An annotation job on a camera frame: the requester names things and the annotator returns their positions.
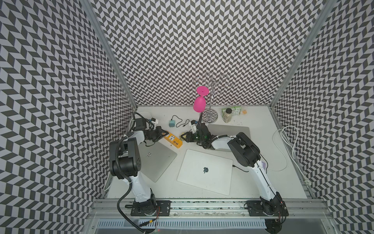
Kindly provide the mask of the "teal charger adapter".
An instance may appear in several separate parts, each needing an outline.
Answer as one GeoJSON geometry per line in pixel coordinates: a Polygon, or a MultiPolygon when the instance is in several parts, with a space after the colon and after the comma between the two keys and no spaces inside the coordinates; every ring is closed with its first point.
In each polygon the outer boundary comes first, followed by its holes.
{"type": "Polygon", "coordinates": [[[169,125],[169,127],[175,127],[176,123],[175,123],[174,120],[170,120],[168,125],[169,125]]]}

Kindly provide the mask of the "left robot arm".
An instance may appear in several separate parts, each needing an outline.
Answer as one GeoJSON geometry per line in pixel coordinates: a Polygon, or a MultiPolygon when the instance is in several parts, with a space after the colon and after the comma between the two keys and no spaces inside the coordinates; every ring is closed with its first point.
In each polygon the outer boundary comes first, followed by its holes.
{"type": "Polygon", "coordinates": [[[134,194],[132,216],[169,216],[170,213],[171,201],[157,200],[140,173],[141,157],[138,145],[145,140],[156,143],[168,135],[167,131],[154,123],[154,118],[146,119],[134,112],[127,133],[121,139],[110,143],[110,173],[127,182],[128,192],[134,194]]]}

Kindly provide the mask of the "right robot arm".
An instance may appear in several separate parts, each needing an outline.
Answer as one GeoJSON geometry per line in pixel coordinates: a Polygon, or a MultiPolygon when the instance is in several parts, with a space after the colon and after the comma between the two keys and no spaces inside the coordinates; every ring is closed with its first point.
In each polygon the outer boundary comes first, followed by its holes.
{"type": "Polygon", "coordinates": [[[196,131],[181,135],[185,142],[195,142],[206,150],[230,150],[237,162],[251,174],[260,194],[261,212],[267,216],[289,216],[288,208],[280,193],[271,184],[263,167],[259,147],[243,132],[235,135],[213,135],[204,123],[198,123],[196,131]]]}

